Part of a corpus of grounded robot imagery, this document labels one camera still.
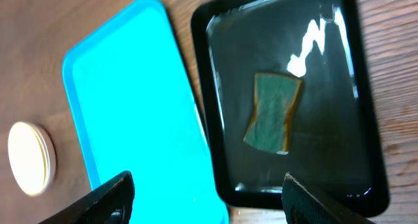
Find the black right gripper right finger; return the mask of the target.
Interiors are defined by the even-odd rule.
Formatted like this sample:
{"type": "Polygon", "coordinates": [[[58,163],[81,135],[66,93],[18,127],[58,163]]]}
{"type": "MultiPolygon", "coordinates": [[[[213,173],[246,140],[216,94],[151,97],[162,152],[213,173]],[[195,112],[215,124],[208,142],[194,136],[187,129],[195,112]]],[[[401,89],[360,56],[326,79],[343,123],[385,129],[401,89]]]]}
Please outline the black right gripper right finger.
{"type": "Polygon", "coordinates": [[[374,224],[290,173],[283,180],[281,202],[288,224],[374,224]]]}

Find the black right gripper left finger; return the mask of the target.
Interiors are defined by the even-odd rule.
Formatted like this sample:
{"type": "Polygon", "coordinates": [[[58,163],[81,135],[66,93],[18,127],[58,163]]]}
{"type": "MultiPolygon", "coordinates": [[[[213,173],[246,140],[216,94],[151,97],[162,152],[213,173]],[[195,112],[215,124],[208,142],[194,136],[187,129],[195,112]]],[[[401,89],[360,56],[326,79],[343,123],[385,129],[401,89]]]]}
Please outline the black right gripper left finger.
{"type": "Polygon", "coordinates": [[[40,224],[128,224],[134,197],[132,174],[123,171],[40,224]]]}

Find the light green plate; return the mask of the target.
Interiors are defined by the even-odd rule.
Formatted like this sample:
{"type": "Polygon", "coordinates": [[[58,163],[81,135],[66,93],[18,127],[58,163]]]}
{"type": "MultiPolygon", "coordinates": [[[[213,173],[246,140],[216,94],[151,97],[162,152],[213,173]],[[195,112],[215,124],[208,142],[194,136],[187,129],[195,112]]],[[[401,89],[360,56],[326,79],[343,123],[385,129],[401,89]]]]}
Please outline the light green plate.
{"type": "Polygon", "coordinates": [[[26,121],[13,124],[8,134],[8,158],[20,189],[30,197],[44,193],[56,174],[56,152],[43,127],[26,121]]]}

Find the yellow green sponge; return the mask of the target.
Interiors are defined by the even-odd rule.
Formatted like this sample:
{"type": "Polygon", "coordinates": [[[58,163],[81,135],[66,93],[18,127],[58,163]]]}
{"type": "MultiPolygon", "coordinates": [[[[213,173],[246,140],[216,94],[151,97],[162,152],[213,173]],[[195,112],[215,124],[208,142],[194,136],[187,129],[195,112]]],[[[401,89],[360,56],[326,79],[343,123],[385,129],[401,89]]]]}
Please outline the yellow green sponge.
{"type": "Polygon", "coordinates": [[[302,79],[259,72],[254,78],[254,109],[244,142],[268,153],[289,153],[291,118],[302,79]]]}

